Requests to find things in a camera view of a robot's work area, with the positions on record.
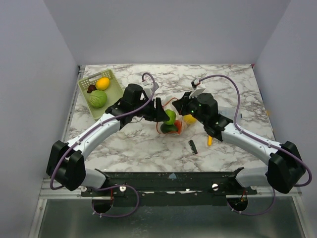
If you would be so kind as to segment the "peach toy fruit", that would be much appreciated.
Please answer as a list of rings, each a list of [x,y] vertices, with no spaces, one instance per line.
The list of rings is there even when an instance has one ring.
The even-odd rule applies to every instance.
[[[182,133],[182,128],[183,128],[182,120],[176,120],[174,125],[177,127],[177,133],[181,134]]]

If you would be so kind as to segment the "yellow toy lemon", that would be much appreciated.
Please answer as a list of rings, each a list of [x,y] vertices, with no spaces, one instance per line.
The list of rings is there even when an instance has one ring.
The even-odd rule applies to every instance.
[[[197,121],[192,115],[185,115],[183,120],[187,125],[195,124]]]

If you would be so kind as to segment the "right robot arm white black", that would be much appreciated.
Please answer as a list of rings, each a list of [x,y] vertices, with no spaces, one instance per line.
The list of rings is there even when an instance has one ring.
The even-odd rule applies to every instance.
[[[217,101],[210,93],[190,98],[190,92],[172,104],[182,116],[192,115],[203,126],[205,132],[219,141],[235,145],[260,159],[265,166],[242,169],[228,181],[228,189],[239,194],[250,186],[271,186],[287,194],[295,187],[306,169],[295,144],[287,141],[280,144],[264,139],[243,128],[236,128],[233,120],[218,112]]]

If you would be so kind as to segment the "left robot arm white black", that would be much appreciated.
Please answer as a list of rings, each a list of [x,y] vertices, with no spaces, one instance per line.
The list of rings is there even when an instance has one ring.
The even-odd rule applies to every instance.
[[[53,144],[47,174],[51,183],[57,181],[60,188],[74,191],[80,186],[93,188],[99,196],[109,192],[110,184],[106,175],[97,169],[85,167],[87,157],[109,136],[120,131],[132,121],[133,117],[161,122],[168,118],[161,99],[154,99],[158,84],[153,86],[129,84],[123,96],[109,106],[101,118],[79,136],[68,142],[57,141]]]

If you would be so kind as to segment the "green plastic basket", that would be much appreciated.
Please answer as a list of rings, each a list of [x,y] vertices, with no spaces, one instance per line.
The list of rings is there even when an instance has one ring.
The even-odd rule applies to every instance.
[[[105,110],[123,96],[123,89],[111,69],[83,78],[77,84],[94,120],[99,120]]]

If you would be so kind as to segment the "clear zip top bag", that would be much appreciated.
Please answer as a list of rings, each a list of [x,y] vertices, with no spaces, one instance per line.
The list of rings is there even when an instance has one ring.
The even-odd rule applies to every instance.
[[[187,125],[184,120],[183,120],[183,117],[184,116],[181,116],[178,114],[177,110],[175,109],[175,107],[172,105],[172,102],[173,101],[176,101],[178,100],[178,98],[176,97],[171,97],[171,96],[168,96],[163,102],[162,102],[162,106],[163,106],[163,109],[164,110],[167,110],[167,109],[170,109],[170,110],[173,110],[175,111],[176,113],[176,120],[182,120],[182,125],[183,125],[183,128],[182,128],[182,133],[189,127],[193,126],[194,124],[192,125]],[[160,130],[160,126],[163,124],[164,122],[157,122],[156,123],[156,131],[158,134],[161,134],[161,135],[180,135],[178,134],[177,132],[170,132],[170,133],[167,133],[167,134],[163,134]]]

